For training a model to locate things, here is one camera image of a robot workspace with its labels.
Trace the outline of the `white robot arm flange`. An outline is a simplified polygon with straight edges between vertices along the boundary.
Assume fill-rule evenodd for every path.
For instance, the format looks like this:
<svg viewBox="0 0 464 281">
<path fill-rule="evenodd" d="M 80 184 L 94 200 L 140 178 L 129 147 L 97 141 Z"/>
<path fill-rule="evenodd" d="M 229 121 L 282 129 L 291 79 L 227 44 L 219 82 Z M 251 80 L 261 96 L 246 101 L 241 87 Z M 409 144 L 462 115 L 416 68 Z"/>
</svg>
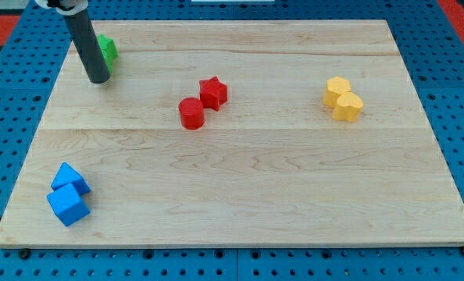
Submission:
<svg viewBox="0 0 464 281">
<path fill-rule="evenodd" d="M 73 16 L 88 7 L 88 0 L 34 0 L 43 9 L 55 9 L 62 16 Z"/>
</svg>

